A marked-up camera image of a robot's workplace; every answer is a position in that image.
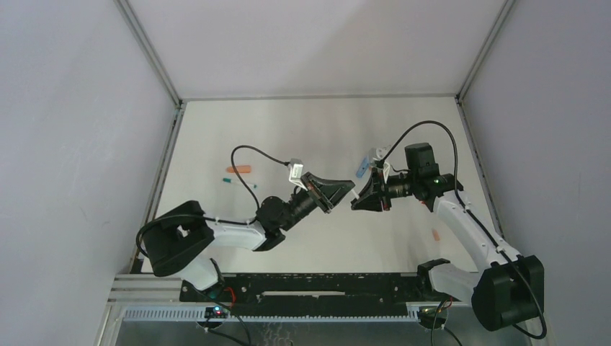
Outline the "orange translucent highlighter pen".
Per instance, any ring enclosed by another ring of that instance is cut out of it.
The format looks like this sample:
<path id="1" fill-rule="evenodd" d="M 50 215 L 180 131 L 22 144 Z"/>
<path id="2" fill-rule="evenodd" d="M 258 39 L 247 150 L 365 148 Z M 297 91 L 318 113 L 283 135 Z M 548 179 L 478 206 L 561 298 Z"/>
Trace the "orange translucent highlighter pen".
<path id="1" fill-rule="evenodd" d="M 230 174 L 249 174 L 251 173 L 250 165 L 237 165 L 237 166 L 229 166 L 226 168 L 226 172 Z"/>

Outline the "white marker green end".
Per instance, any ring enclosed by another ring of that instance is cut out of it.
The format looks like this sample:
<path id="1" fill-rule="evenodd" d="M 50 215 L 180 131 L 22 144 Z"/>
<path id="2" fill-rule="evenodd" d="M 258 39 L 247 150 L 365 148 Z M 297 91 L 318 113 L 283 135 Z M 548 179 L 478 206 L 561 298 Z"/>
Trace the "white marker green end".
<path id="1" fill-rule="evenodd" d="M 222 181 L 225 182 L 225 183 L 228 183 L 228 184 L 232 184 L 232 185 L 243 185 L 243 186 L 246 186 L 246 187 L 251 188 L 251 189 L 257 189 L 258 188 L 257 184 L 253 184 L 253 183 L 250 183 L 250 182 L 242 182 L 238 178 L 224 177 L 222 179 Z"/>

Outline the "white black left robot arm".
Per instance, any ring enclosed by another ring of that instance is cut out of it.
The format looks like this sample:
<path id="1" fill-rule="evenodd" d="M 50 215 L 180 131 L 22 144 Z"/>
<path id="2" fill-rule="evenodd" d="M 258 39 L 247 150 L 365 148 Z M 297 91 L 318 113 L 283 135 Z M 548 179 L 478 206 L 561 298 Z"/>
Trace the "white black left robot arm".
<path id="1" fill-rule="evenodd" d="M 186 280 L 199 291 L 215 290 L 224 279 L 218 263 L 204 254 L 207 248 L 267 252 L 315 209 L 330 213 L 355 187 L 351 180 L 323 179 L 310 172 L 298 181 L 289 200 L 269 196 L 247 221 L 209 217 L 196 200 L 189 200 L 142 226 L 135 243 L 156 277 Z"/>

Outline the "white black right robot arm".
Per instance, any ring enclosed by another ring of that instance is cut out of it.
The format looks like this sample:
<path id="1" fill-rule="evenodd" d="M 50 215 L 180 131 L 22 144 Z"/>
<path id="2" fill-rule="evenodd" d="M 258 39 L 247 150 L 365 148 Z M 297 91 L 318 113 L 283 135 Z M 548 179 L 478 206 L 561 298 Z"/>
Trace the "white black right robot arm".
<path id="1" fill-rule="evenodd" d="M 408 167 L 395 175 L 385 160 L 389 154 L 385 148 L 373 149 L 363 161 L 370 178 L 351 202 L 351 209 L 383 212 L 391 209 L 396 198 L 416 198 L 454 233 L 476 266 L 476 271 L 469 272 L 448 259 L 422 263 L 417 275 L 425 289 L 468 304 L 491 332 L 514 327 L 532 339 L 545 339 L 542 262 L 534 255 L 523 256 L 488 229 L 456 175 L 440 173 L 430 144 L 406 146 Z"/>

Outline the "blue translucent highlighter pen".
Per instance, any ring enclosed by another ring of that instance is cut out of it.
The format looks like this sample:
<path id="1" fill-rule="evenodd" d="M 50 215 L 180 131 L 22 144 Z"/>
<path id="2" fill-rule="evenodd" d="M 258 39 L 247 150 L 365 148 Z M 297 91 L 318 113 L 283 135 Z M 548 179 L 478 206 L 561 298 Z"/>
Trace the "blue translucent highlighter pen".
<path id="1" fill-rule="evenodd" d="M 362 179 L 371 169 L 372 159 L 369 156 L 365 156 L 361 161 L 355 173 L 356 178 Z"/>

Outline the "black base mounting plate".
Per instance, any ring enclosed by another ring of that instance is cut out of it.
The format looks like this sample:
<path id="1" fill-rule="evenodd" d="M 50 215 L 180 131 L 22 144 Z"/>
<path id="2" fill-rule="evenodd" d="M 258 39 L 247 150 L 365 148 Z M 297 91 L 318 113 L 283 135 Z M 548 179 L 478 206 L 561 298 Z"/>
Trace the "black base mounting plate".
<path id="1" fill-rule="evenodd" d="M 239 273 L 218 301 L 242 317 L 404 317 L 447 296 L 414 273 Z"/>

